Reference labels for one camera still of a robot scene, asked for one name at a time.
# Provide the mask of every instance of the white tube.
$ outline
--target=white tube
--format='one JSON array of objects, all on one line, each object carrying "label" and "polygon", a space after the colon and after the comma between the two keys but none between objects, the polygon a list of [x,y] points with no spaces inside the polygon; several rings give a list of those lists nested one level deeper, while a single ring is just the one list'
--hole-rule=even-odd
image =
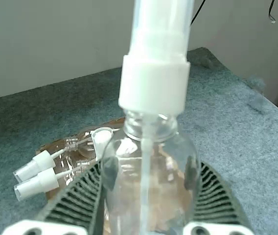
[{"label": "white tube", "polygon": [[57,158],[59,155],[61,155],[62,153],[64,153],[66,151],[66,148],[63,148],[63,149],[60,149],[59,151],[56,151],[55,153],[53,153],[51,155],[51,157],[54,159],[54,158]]},{"label": "white tube", "polygon": [[143,117],[141,144],[141,182],[140,182],[140,235],[148,232],[149,221],[149,187],[151,156],[153,155],[154,130],[153,117]]},{"label": "white tube", "polygon": [[56,174],[56,178],[57,178],[57,179],[60,179],[60,178],[62,178],[63,176],[66,176],[66,175],[68,175],[68,174],[71,174],[72,172],[75,172],[75,171],[77,171],[77,170],[81,170],[81,167],[76,167],[76,168],[74,168],[74,169],[72,169],[72,170],[66,170],[66,171],[62,171],[62,172],[60,172],[60,173],[57,173],[57,174]]}]

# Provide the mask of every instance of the black cable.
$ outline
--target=black cable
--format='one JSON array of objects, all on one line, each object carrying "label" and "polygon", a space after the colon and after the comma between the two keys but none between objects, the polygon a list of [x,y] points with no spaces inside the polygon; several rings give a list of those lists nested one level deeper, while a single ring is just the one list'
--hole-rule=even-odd
[{"label": "black cable", "polygon": [[201,3],[201,5],[200,5],[200,7],[199,7],[199,9],[198,9],[198,11],[197,11],[197,13],[194,15],[194,17],[192,18],[192,21],[191,21],[191,23],[190,23],[190,26],[192,25],[192,23],[195,21],[195,19],[197,18],[197,16],[198,16],[198,14],[199,14],[199,12],[201,11],[201,8],[202,8],[202,6],[203,6],[203,4],[206,2],[206,0],[203,0],[202,1],[202,3]]},{"label": "black cable", "polygon": [[276,22],[275,18],[271,15],[271,11],[272,11],[274,2],[275,2],[275,0],[272,0],[270,9],[268,10],[268,18],[270,18],[270,20],[272,21],[272,24],[274,24]]}]

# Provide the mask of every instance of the white plastic part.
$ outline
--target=white plastic part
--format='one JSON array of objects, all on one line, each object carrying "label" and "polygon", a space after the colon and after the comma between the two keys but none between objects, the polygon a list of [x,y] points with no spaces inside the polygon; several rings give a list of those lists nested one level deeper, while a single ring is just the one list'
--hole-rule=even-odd
[{"label": "white plastic part", "polygon": [[66,175],[71,174],[71,173],[73,173],[74,171],[78,171],[78,170],[81,170],[81,167],[80,167],[80,166],[79,166],[79,167],[76,167],[76,168],[74,168],[74,169],[72,169],[72,170],[62,171],[62,172],[56,174],[56,178],[57,178],[57,179],[60,179],[60,178],[62,178],[63,176],[66,176]]},{"label": "white plastic part", "polygon": [[51,155],[51,158],[52,158],[52,159],[57,158],[59,155],[61,155],[61,154],[64,153],[65,151],[66,151],[65,148],[60,149],[59,151],[56,151],[55,153],[53,153],[53,154]]},{"label": "white plastic part", "polygon": [[95,160],[98,161],[102,158],[103,151],[113,136],[113,130],[110,127],[100,127],[95,129],[91,138],[95,150]]},{"label": "white plastic part", "polygon": [[121,108],[147,114],[178,115],[184,111],[193,3],[136,0],[130,50],[123,60]]},{"label": "white plastic part", "polygon": [[151,155],[153,154],[153,140],[143,130],[143,138],[141,139],[141,187],[140,187],[140,234],[147,234],[149,221],[149,184],[150,184],[150,168]]},{"label": "white plastic part", "polygon": [[183,235],[254,235],[254,233],[242,226],[235,224],[213,224],[203,222],[190,222],[184,227]]},{"label": "white plastic part", "polygon": [[41,192],[48,192],[58,188],[59,183],[53,168],[38,173],[37,176],[14,186],[16,197],[22,201]]},{"label": "white plastic part", "polygon": [[39,172],[55,167],[55,162],[48,151],[43,151],[32,158],[32,160],[13,172],[19,183],[30,179]]},{"label": "white plastic part", "polygon": [[35,220],[22,220],[7,227],[2,235],[88,235],[83,227],[57,224],[50,222],[42,222]]}]

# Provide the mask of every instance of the spray bottle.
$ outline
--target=spray bottle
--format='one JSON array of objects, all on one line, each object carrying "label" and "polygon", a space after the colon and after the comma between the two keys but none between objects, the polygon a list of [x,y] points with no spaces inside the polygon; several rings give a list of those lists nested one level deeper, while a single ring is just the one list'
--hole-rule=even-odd
[{"label": "spray bottle", "polygon": [[190,63],[193,0],[136,0],[119,105],[124,127],[103,154],[111,234],[182,234],[199,190],[200,161],[178,128]]}]

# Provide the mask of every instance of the white wall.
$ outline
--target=white wall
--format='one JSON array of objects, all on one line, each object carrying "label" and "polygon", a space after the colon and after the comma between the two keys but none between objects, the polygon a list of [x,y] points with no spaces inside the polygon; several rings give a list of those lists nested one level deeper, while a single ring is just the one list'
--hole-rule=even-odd
[{"label": "white wall", "polygon": [[[278,1],[275,25],[267,18],[269,4],[207,0],[189,49],[208,47],[235,74],[261,76],[276,102]],[[120,66],[132,11],[132,0],[0,1],[0,96]]]}]

